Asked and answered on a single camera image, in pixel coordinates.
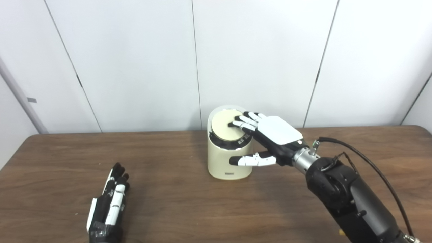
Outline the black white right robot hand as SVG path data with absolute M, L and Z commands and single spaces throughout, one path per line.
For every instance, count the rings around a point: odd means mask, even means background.
M 297 151 L 308 148 L 303 135 L 278 116 L 265 116 L 262 113 L 244 112 L 228 123 L 251 136 L 266 151 L 230 157 L 233 166 L 293 166 Z

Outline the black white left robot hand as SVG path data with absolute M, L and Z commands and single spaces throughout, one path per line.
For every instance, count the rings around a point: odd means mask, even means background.
M 121 226 L 126 208 L 129 175 L 121 163 L 116 163 L 105 182 L 102 194 L 91 201 L 86 223 L 90 243 L 120 243 Z

